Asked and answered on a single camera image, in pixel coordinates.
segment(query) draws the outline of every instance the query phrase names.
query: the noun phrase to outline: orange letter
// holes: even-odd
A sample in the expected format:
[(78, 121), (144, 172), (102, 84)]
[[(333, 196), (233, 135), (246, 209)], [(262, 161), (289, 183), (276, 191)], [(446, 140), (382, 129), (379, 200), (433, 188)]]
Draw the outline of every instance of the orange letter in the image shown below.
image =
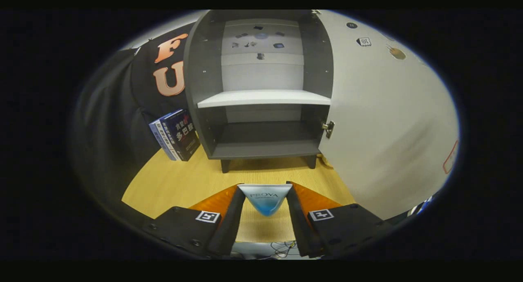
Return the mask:
[(167, 73), (168, 69), (166, 67), (159, 68), (153, 73), (156, 79), (156, 87), (163, 96), (178, 95), (185, 89), (185, 82), (183, 81), (183, 61), (173, 64), (171, 68), (174, 69), (176, 76), (176, 85), (174, 87), (169, 87), (167, 84), (165, 73)]
[(171, 55), (173, 55), (174, 52), (171, 51), (171, 49), (173, 49), (173, 50), (177, 49), (181, 43), (180, 39), (185, 39), (185, 38), (187, 38), (187, 36), (189, 36), (189, 35), (181, 34), (180, 36), (177, 36), (176, 38), (172, 38), (172, 39), (168, 40), (167, 42), (159, 44), (158, 48), (160, 48), (160, 49), (158, 52), (158, 58), (154, 61), (154, 63), (159, 63), (160, 61), (164, 60), (165, 58), (168, 58)]

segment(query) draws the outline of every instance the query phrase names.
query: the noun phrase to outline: black cloth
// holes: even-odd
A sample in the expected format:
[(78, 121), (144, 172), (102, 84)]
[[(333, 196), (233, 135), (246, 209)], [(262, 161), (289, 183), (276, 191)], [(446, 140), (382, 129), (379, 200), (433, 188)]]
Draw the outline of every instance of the black cloth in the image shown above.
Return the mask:
[(187, 108), (185, 90), (164, 96), (153, 76), (158, 68), (167, 67), (168, 85), (176, 84), (170, 66), (182, 61), (186, 38), (172, 56), (155, 64), (158, 46), (189, 33), (192, 25), (149, 40), (139, 50), (112, 55), (86, 81), (71, 118), (69, 152), (84, 189), (108, 213), (134, 226), (142, 226), (146, 217), (121, 198), (134, 176), (160, 149), (149, 123)]

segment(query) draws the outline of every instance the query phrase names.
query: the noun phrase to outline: white shelf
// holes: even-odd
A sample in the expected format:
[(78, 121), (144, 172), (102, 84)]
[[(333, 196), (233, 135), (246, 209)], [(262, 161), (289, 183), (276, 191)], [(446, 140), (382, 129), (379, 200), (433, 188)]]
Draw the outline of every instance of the white shelf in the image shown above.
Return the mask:
[(256, 104), (331, 105), (331, 98), (304, 90), (227, 91), (199, 102), (198, 108)]

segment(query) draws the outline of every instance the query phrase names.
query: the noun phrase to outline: wooden floor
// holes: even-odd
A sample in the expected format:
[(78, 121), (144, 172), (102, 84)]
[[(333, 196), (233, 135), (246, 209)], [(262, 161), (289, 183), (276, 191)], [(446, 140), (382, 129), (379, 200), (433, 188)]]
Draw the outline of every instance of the wooden floor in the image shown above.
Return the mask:
[[(338, 174), (316, 159), (316, 169), (304, 158), (233, 160), (222, 174), (220, 161), (209, 160), (199, 147), (189, 161), (171, 161), (159, 150), (138, 172), (122, 201), (149, 217), (156, 218), (173, 206), (190, 207), (237, 183), (301, 184), (332, 200), (354, 203)], [(264, 217), (246, 199), (241, 212), (237, 242), (281, 242), (294, 240), (289, 206), (284, 203), (271, 217)]]

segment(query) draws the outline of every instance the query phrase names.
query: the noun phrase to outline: cabinet shelf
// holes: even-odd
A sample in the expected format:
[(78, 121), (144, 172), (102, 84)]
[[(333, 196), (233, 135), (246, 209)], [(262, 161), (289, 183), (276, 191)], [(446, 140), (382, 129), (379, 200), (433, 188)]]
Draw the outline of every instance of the cabinet shelf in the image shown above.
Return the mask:
[(230, 123), (209, 159), (263, 159), (319, 154), (320, 137), (304, 122)]
[(198, 103), (198, 108), (258, 104), (330, 105), (331, 98), (304, 90), (226, 91)]

